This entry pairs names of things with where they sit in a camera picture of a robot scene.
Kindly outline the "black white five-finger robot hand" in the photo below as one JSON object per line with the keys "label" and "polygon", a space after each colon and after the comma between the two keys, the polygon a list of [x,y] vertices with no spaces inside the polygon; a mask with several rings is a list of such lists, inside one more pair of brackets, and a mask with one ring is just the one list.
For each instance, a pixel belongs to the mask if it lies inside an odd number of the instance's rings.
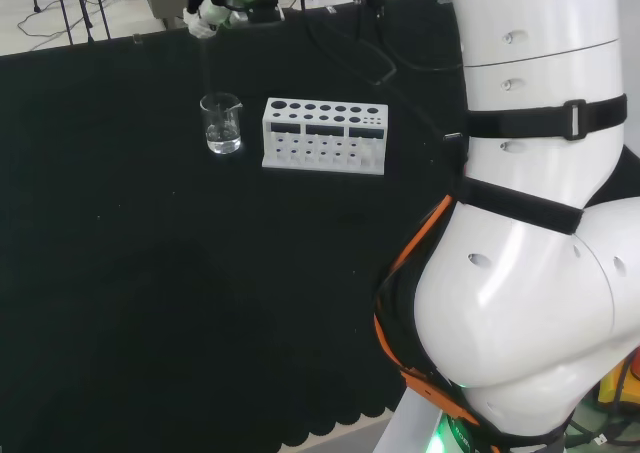
{"label": "black white five-finger robot hand", "polygon": [[186,0],[183,10],[190,34],[213,38],[223,29],[240,29],[284,20],[279,0]]}

